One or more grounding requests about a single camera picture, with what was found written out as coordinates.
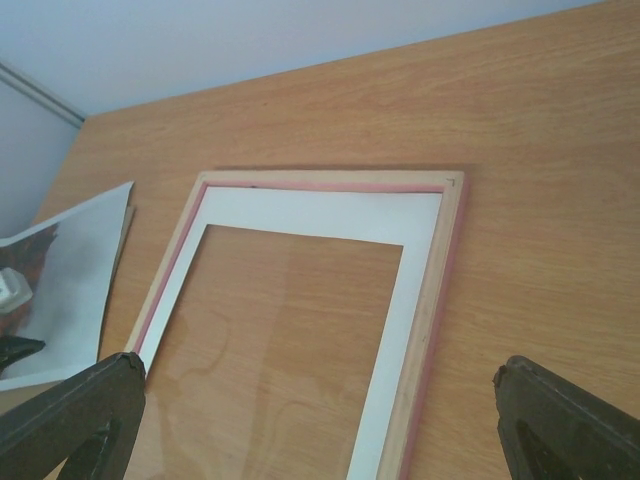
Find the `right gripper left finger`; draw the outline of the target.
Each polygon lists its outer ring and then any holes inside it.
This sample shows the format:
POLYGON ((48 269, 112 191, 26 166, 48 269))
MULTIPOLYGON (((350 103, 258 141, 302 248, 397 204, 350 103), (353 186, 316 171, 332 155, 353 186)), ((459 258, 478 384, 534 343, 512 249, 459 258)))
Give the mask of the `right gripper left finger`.
POLYGON ((1 415, 1 477, 122 479, 144 413, 146 371, 116 353, 1 415))

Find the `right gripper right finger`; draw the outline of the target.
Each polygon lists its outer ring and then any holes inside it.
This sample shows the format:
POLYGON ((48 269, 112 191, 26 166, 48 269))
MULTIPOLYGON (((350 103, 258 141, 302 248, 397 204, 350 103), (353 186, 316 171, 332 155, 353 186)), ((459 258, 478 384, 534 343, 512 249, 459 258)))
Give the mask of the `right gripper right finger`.
POLYGON ((530 359, 493 378, 513 479, 637 479, 639 420, 530 359))

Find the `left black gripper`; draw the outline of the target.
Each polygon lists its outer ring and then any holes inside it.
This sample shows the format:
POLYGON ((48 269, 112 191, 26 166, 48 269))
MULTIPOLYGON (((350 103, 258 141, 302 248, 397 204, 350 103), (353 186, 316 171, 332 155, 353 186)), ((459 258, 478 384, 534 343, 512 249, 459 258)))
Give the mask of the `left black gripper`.
POLYGON ((45 342, 26 337, 4 335, 0 338, 0 369, 4 371, 14 363, 43 350, 45 342))

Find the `red forest photo print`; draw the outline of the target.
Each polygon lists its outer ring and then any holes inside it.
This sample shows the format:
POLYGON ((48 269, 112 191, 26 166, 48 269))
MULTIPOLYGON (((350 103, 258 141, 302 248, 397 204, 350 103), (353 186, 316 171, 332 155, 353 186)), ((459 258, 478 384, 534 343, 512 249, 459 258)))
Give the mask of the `red forest photo print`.
POLYGON ((134 207, 127 182, 1 240, 1 267, 31 296, 1 311, 2 335, 43 348, 1 370, 2 391, 63 381, 93 365, 111 282, 134 207))

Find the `pink picture frame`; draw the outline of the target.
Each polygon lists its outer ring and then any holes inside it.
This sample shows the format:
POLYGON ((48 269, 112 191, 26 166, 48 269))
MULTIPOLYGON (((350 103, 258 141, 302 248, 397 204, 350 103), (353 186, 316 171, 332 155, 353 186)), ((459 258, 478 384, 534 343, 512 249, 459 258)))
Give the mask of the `pink picture frame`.
POLYGON ((181 225, 196 190, 203 186, 258 187, 284 190, 330 192, 405 192, 414 186, 419 192, 442 194, 436 219, 435 244, 428 256, 428 267, 419 293, 418 312, 411 328, 409 347, 400 374, 400 387, 391 415, 391 431, 383 445, 382 464, 373 479, 403 479, 416 438, 420 410, 426 393, 437 330, 441 321, 457 236, 468 191, 465 175, 442 170, 214 170, 202 172, 188 197, 155 278, 129 337, 137 339, 142 314, 150 309, 149 293, 158 287, 159 271, 167 266, 166 252, 181 225))

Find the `white mat board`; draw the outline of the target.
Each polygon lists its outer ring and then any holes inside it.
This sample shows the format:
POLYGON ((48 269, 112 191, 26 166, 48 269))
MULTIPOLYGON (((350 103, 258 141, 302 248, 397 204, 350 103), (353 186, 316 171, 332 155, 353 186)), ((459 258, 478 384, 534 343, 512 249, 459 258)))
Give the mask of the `white mat board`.
POLYGON ((258 187, 203 186, 175 231, 160 283, 149 293, 142 328, 130 342, 146 367, 154 357, 182 289, 200 239, 208 226, 399 245, 399 269, 372 378, 364 403, 347 476, 373 479, 382 464, 383 445, 400 374, 418 312, 428 256, 435 244, 442 194, 419 192, 330 192, 258 187))

